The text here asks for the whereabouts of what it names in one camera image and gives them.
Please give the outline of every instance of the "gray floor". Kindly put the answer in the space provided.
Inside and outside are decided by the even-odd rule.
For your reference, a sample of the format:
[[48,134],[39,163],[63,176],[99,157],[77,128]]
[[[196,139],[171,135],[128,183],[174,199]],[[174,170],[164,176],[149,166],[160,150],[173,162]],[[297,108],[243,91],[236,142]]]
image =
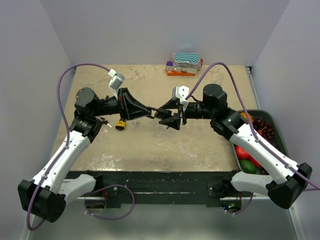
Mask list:
[[[119,216],[129,209],[103,210]],[[45,222],[30,240],[295,240],[288,210],[270,200],[255,199],[243,213],[201,205],[136,205],[124,219],[107,221],[84,214],[84,201],[66,208],[55,223]]]

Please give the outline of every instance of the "plastic container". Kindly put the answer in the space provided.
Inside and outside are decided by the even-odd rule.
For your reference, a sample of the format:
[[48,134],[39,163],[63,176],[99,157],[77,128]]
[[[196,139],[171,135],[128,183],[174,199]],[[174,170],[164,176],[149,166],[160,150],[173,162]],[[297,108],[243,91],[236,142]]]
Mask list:
[[[283,138],[281,137],[281,134],[280,134],[279,129],[278,129],[276,123],[275,123],[274,118],[270,115],[270,113],[268,113],[267,111],[258,110],[258,109],[247,110],[247,111],[248,111],[248,113],[249,113],[253,118],[263,118],[263,120],[264,120],[266,123],[271,124],[271,125],[273,126],[273,132],[274,132],[274,139],[273,139],[273,141],[274,141],[274,143],[275,143],[276,145],[278,145],[279,151],[280,151],[282,154],[284,154],[284,155],[286,155],[287,157],[290,158],[290,156],[289,156],[289,154],[288,154],[288,150],[287,150],[286,145],[285,145],[285,142],[284,142]],[[238,159],[238,157],[237,157],[235,145],[234,145],[232,142],[230,142],[230,143],[231,143],[231,148],[232,148],[232,151],[233,151],[235,160],[236,160],[236,162],[237,162],[237,164],[238,164],[238,166],[239,166],[239,169],[240,169],[241,171],[243,171],[243,169],[242,169],[241,166],[240,166],[239,159]],[[261,173],[261,168],[258,168],[258,167],[257,167],[256,174],[262,174],[262,173]]]

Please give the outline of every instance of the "green avocado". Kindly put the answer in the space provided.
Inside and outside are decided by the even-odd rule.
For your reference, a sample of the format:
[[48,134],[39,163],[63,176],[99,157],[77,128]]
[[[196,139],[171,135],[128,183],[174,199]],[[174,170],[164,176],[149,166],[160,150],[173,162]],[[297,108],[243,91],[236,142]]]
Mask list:
[[240,163],[240,166],[241,166],[242,170],[245,173],[247,173],[247,174],[256,174],[257,168],[250,160],[242,159],[242,160],[239,160],[239,163]]

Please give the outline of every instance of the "white wall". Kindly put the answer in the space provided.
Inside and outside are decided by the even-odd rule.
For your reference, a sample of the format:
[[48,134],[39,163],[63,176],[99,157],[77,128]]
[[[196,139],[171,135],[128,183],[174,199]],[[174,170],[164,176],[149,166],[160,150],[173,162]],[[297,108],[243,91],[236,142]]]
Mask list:
[[[291,157],[320,185],[320,1],[291,0],[253,67],[263,109],[276,119]],[[297,200],[309,240],[320,236],[320,192]]]
[[[51,155],[61,120],[56,85],[70,60],[39,0],[2,1],[0,33],[0,238],[11,240],[26,216],[18,184]],[[70,85],[69,76],[64,96]]]
[[252,66],[289,0],[41,0],[73,62]]

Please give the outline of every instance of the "red apple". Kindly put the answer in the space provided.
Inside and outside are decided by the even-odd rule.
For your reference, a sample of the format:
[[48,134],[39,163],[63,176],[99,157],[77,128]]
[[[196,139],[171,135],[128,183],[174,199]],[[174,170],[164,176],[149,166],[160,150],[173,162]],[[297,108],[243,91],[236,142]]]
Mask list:
[[261,164],[255,160],[252,156],[249,156],[249,160],[255,165],[257,168],[262,168]]
[[238,159],[248,159],[250,156],[249,153],[240,146],[235,146],[235,152]]

